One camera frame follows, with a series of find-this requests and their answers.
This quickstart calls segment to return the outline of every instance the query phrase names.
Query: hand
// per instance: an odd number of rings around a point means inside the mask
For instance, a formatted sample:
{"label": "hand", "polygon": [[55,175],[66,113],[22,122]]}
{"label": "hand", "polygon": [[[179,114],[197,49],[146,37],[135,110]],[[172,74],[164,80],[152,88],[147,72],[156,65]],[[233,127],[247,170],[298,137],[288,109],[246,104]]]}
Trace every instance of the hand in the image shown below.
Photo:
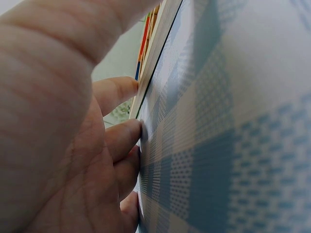
{"label": "hand", "polygon": [[0,232],[132,232],[136,120],[102,116],[137,93],[91,72],[156,0],[25,0],[0,17]]}

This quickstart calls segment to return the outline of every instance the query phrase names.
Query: wooden frame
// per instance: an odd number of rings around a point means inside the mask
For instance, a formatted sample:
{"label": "wooden frame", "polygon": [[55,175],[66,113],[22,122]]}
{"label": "wooden frame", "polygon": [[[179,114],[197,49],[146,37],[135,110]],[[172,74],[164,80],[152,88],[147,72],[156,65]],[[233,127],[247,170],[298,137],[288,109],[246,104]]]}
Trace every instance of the wooden frame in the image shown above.
{"label": "wooden frame", "polygon": [[140,75],[138,78],[138,94],[134,97],[130,118],[137,118],[140,106],[143,102],[149,81],[156,67],[158,58],[161,54],[167,35],[179,9],[182,0],[164,0],[159,8],[155,8],[151,15],[156,13],[156,17],[151,18],[151,35],[142,58],[140,58]]}

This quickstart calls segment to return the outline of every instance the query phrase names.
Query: white and blue plaid cloth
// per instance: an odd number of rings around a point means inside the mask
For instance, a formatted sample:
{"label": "white and blue plaid cloth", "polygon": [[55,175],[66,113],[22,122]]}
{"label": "white and blue plaid cloth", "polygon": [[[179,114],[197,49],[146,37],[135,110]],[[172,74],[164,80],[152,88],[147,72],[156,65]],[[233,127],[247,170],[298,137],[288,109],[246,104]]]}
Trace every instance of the white and blue plaid cloth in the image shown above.
{"label": "white and blue plaid cloth", "polygon": [[311,233],[311,0],[184,0],[139,119],[141,232]]}

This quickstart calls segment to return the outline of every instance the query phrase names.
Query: gingham pattern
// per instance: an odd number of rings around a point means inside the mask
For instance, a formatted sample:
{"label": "gingham pattern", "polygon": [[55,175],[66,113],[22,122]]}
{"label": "gingham pattern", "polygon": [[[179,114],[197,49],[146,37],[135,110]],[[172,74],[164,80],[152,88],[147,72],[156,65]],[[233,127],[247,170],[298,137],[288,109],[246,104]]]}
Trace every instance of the gingham pattern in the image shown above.
{"label": "gingham pattern", "polygon": [[309,9],[182,2],[139,112],[141,232],[311,232]]}

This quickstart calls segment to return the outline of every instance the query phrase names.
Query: finger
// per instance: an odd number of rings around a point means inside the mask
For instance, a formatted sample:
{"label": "finger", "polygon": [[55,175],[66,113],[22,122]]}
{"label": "finger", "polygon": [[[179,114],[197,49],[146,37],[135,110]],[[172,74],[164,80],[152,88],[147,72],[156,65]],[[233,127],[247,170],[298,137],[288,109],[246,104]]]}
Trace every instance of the finger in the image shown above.
{"label": "finger", "polygon": [[135,96],[137,92],[138,83],[131,77],[104,79],[93,83],[93,94],[103,116]]}
{"label": "finger", "polygon": [[41,32],[78,50],[96,64],[118,37],[157,2],[159,0],[25,0],[5,14],[1,22]]}
{"label": "finger", "polygon": [[119,185],[119,199],[122,201],[134,189],[139,173],[139,147],[135,146],[128,156],[115,164]]}
{"label": "finger", "polygon": [[136,119],[128,120],[119,125],[106,129],[105,141],[113,163],[124,159],[141,134],[141,122]]}
{"label": "finger", "polygon": [[120,203],[125,233],[134,233],[138,225],[138,194],[131,194]]}

